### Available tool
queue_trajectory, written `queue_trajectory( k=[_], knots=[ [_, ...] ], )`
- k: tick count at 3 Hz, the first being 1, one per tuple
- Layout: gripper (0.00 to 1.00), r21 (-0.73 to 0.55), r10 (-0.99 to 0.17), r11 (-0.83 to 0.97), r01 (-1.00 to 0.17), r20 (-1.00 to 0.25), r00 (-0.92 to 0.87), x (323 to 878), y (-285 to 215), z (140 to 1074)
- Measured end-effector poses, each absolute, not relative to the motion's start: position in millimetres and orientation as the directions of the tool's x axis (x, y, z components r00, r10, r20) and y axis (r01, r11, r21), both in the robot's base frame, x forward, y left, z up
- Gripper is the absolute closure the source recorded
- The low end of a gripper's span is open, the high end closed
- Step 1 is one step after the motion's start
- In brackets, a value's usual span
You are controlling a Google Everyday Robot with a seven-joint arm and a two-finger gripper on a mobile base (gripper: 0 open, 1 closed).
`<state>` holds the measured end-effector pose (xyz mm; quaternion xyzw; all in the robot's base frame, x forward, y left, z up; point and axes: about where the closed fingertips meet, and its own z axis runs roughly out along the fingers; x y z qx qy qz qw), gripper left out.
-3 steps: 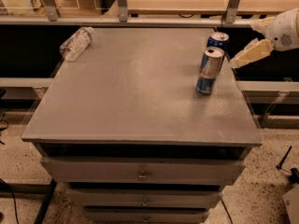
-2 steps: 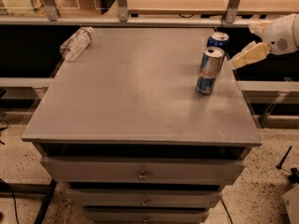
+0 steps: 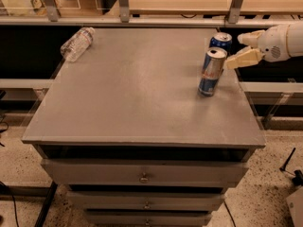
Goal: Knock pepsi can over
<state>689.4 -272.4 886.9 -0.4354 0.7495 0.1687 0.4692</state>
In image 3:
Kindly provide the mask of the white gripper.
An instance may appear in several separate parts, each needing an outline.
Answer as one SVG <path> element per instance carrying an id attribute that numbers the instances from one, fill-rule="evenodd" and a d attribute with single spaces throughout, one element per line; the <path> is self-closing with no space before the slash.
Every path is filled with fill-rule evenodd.
<path id="1" fill-rule="evenodd" d="M 239 43 L 248 46 L 228 57 L 224 66 L 228 69 L 248 67 L 258 64 L 262 58 L 268 62 L 286 61 L 290 58 L 287 48 L 288 28 L 287 25 L 272 26 L 266 31 L 263 29 L 240 34 L 237 37 Z"/>

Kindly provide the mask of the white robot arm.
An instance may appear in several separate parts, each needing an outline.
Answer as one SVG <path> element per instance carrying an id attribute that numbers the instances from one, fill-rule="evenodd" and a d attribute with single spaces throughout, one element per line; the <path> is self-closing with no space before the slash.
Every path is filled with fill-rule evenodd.
<path id="1" fill-rule="evenodd" d="M 253 66 L 260 61 L 286 61 L 303 56 L 303 23 L 242 33 L 238 41 L 245 47 L 226 59 L 224 66 L 228 69 Z"/>

